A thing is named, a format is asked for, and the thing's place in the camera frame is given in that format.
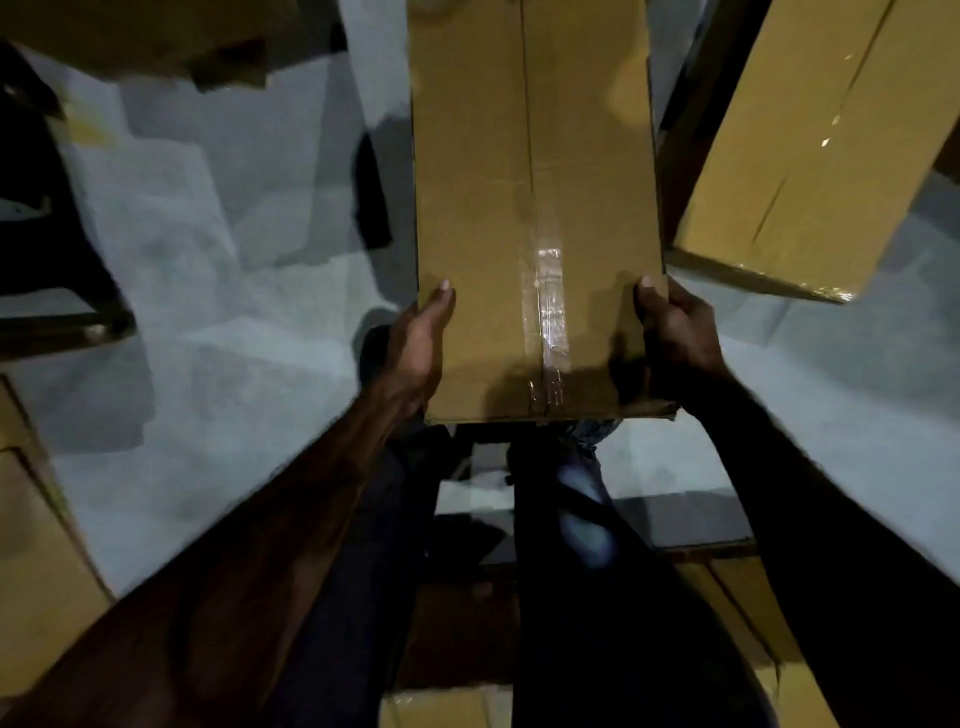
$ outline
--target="concrete floor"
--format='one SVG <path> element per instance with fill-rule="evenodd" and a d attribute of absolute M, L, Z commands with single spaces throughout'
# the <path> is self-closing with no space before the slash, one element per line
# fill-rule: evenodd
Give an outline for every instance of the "concrete floor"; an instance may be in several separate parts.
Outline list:
<path fill-rule="evenodd" d="M 12 375 L 118 593 L 316 437 L 356 392 L 358 336 L 413 299 L 403 2 L 352 0 L 341 12 L 349 55 L 279 70 L 263 91 L 105 84 L 33 57 L 108 131 L 109 144 L 64 152 L 140 335 Z M 655 35 L 664 68 L 685 52 L 681 26 Z M 367 199 L 370 175 L 389 243 L 356 222 L 358 207 L 383 206 Z M 930 178 L 869 290 L 843 307 L 680 277 L 716 305 L 733 368 L 807 451 L 960 578 L 960 188 Z M 600 458 L 615 497 L 732 498 L 683 414 L 627 423 Z M 469 484 L 444 485 L 440 510 L 509 508 L 496 453 L 491 462 Z"/>

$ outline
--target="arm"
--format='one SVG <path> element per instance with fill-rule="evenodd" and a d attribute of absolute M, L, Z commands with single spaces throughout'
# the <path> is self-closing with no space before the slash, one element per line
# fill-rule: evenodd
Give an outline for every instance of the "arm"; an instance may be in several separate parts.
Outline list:
<path fill-rule="evenodd" d="M 727 368 L 710 306 L 669 283 L 636 290 L 655 383 L 716 446 L 835 716 L 960 725 L 960 589 L 810 462 Z"/>
<path fill-rule="evenodd" d="M 263 705 L 376 455 L 440 379 L 445 283 L 383 374 L 282 473 L 122 599 L 19 700 L 12 726 L 246 724 Z"/>

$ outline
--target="right hand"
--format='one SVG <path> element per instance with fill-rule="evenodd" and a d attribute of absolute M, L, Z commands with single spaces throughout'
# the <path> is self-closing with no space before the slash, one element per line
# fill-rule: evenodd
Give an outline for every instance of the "right hand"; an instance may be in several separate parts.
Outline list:
<path fill-rule="evenodd" d="M 644 278 L 634 288 L 652 387 L 689 410 L 706 383 L 732 378 L 720 350 L 713 307 L 667 277 L 664 298 Z"/>

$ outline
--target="leg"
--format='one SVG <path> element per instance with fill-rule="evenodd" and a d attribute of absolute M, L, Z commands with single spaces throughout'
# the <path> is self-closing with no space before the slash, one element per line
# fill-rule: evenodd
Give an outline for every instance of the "leg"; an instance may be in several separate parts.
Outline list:
<path fill-rule="evenodd" d="M 589 449 L 511 446 L 523 630 L 517 726 L 771 726 L 710 607 L 616 513 Z"/>
<path fill-rule="evenodd" d="M 364 367 L 370 362 L 362 357 L 362 378 L 372 376 Z M 377 724 L 451 450 L 445 427 L 422 423 L 409 423 L 388 443 L 264 709 L 264 725 Z"/>

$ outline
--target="dark pants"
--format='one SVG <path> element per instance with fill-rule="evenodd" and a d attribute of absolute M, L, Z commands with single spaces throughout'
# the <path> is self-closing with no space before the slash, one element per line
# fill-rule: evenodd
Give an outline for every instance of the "dark pants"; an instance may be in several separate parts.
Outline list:
<path fill-rule="evenodd" d="M 376 725 L 450 451 L 442 427 L 388 446 L 268 725 Z M 617 515 L 589 452 L 537 428 L 508 463 L 523 633 L 514 725 L 775 724 L 710 607 Z"/>

